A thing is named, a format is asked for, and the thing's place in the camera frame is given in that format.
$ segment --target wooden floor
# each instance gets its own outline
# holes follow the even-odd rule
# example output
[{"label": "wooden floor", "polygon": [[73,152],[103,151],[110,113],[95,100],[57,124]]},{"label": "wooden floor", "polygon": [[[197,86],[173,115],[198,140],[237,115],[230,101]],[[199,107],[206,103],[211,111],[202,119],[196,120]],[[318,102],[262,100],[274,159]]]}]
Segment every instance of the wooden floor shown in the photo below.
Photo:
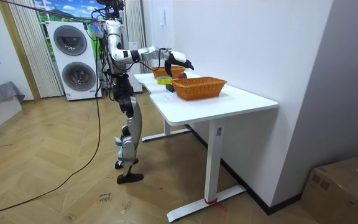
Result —
[{"label": "wooden floor", "polygon": [[[162,132],[162,118],[149,100],[137,95],[143,112],[142,136]],[[168,211],[203,198],[206,149],[191,134],[147,143],[138,148],[132,169],[145,179],[117,185],[114,169],[119,136],[126,122],[116,102],[99,101],[101,143],[92,163],[61,189],[0,213],[0,223],[168,223]],[[0,126],[0,208],[42,194],[84,166],[98,140],[96,101],[67,102],[64,97],[23,105]],[[221,168],[219,190],[236,185]],[[177,223],[316,223],[297,203],[271,216],[242,194]]]}]

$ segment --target small basket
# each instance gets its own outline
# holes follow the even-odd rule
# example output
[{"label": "small basket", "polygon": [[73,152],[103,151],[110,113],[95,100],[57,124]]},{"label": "small basket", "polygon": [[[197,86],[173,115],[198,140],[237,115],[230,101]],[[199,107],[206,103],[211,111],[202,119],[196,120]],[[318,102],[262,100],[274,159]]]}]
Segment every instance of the small basket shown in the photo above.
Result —
[{"label": "small basket", "polygon": [[[164,77],[164,76],[168,76],[169,75],[166,73],[165,68],[164,67],[152,67],[153,70],[158,69],[157,71],[153,71],[154,74],[154,78],[157,77]],[[172,72],[172,78],[179,78],[179,75],[185,71],[185,68],[180,67],[180,66],[172,66],[171,67],[171,72]]]},{"label": "small basket", "polygon": [[195,100],[219,96],[226,82],[213,77],[182,78],[172,80],[172,85],[180,98]]}]

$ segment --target tabletop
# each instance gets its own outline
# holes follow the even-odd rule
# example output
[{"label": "tabletop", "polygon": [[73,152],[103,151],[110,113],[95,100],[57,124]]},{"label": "tabletop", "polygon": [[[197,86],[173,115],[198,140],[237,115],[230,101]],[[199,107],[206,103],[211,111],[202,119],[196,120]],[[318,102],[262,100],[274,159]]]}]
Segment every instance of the tabletop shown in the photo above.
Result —
[{"label": "tabletop", "polygon": [[[186,72],[188,78],[200,77]],[[151,93],[150,99],[172,126],[225,118],[253,111],[276,108],[278,103],[225,84],[217,97],[200,100],[183,100],[176,92],[171,93],[165,85],[158,85],[152,73],[135,75]]]}]

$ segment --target red object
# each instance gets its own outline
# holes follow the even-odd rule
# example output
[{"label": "red object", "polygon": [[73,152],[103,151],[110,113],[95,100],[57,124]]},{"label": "red object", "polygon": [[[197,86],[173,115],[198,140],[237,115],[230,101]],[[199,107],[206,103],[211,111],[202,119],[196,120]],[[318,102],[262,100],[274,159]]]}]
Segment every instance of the red object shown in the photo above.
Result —
[{"label": "red object", "polygon": [[207,201],[205,200],[205,198],[204,198],[204,202],[205,202],[205,204],[207,204],[207,205],[217,204],[217,205],[219,205],[219,206],[222,208],[222,210],[223,210],[224,212],[227,211],[227,209],[226,209],[221,203],[219,203],[217,199],[213,200],[212,202],[207,202]]},{"label": "red object", "polygon": [[178,78],[179,78],[179,79],[181,79],[181,78],[187,78],[187,75],[186,75],[186,73],[182,72],[182,73],[179,75]]}]

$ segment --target stacked washer dryer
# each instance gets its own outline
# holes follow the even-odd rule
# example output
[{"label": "stacked washer dryer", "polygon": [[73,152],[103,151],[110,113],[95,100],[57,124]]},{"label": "stacked washer dryer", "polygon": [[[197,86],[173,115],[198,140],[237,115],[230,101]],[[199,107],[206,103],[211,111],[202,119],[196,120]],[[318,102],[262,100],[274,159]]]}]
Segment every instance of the stacked washer dryer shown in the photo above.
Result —
[{"label": "stacked washer dryer", "polygon": [[46,22],[68,100],[94,98],[100,85],[92,41],[80,22]]}]

